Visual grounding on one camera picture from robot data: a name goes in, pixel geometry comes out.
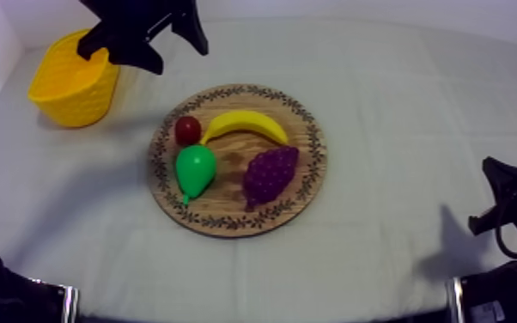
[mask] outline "yellow basket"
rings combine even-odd
[[[28,98],[59,125],[91,125],[110,107],[120,68],[108,62],[106,48],[95,52],[90,61],[78,56],[78,40],[87,32],[81,30],[54,43],[28,90]]]

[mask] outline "grape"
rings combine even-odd
[[[258,204],[274,201],[295,177],[298,160],[299,150],[290,146],[256,155],[248,163],[242,182],[246,211],[254,210]]]

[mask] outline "white tablecloth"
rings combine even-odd
[[[159,35],[164,75],[123,68],[110,113],[80,130],[27,100],[44,49],[22,59],[0,94],[0,255],[11,269],[80,288],[85,314],[280,323],[435,309],[447,278],[506,260],[466,224],[493,204],[482,159],[517,165],[517,46],[364,21],[204,30],[204,58]],[[300,101],[325,132],[329,164],[292,223],[224,241],[162,213],[145,156],[166,113],[232,82]]]

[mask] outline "banana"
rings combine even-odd
[[[200,144],[205,145],[211,138],[240,130],[258,132],[277,143],[289,143],[287,133],[273,118],[255,111],[233,110],[220,114],[210,121]]]

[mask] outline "cable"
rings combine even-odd
[[[503,236],[501,233],[503,215],[507,210],[508,204],[511,201],[513,201],[513,197],[511,197],[508,201],[504,202],[501,206],[501,209],[499,209],[499,216],[497,217],[497,225],[495,227],[495,240],[497,241],[497,246],[499,246],[499,250],[501,250],[502,253],[504,253],[509,258],[517,259],[517,253],[505,246],[505,242],[503,242]]]

